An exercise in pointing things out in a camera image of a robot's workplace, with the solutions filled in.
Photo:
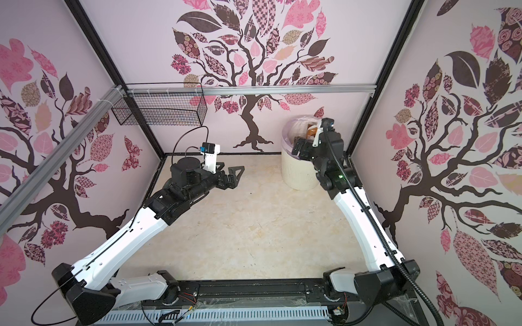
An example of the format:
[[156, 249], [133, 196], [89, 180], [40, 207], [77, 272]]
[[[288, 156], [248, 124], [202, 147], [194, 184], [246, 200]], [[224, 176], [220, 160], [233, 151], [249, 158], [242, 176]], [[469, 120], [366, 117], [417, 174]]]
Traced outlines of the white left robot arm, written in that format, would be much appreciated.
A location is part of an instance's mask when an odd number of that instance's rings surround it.
[[179, 282], [167, 271], [130, 278], [116, 278], [120, 267], [149, 240], [172, 225], [214, 188], [238, 186], [243, 166], [216, 172], [204, 170], [195, 158], [171, 166], [171, 178], [145, 201], [136, 216], [100, 247], [73, 265], [62, 263], [52, 276], [80, 325], [92, 325], [114, 308], [142, 301], [175, 304]]

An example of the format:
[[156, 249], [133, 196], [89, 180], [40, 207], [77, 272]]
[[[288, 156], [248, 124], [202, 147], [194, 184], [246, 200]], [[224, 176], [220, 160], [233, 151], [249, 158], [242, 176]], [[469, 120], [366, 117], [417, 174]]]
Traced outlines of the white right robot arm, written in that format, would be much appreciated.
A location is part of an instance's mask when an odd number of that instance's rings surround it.
[[402, 255], [379, 224], [355, 169], [343, 157], [342, 144], [340, 134], [329, 131], [314, 140], [297, 138], [292, 154], [313, 164], [320, 185], [348, 220], [364, 256], [366, 270], [341, 268], [328, 272], [327, 280], [336, 292], [355, 294], [375, 306], [402, 296], [420, 268]]

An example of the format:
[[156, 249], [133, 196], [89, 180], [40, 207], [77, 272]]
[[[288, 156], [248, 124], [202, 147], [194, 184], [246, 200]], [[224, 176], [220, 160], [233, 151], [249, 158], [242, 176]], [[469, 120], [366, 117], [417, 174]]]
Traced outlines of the brown Nescafe bottle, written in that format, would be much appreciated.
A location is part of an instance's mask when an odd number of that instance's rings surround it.
[[315, 136], [318, 132], [318, 126], [317, 125], [309, 125], [306, 132], [306, 140], [313, 141], [315, 139]]

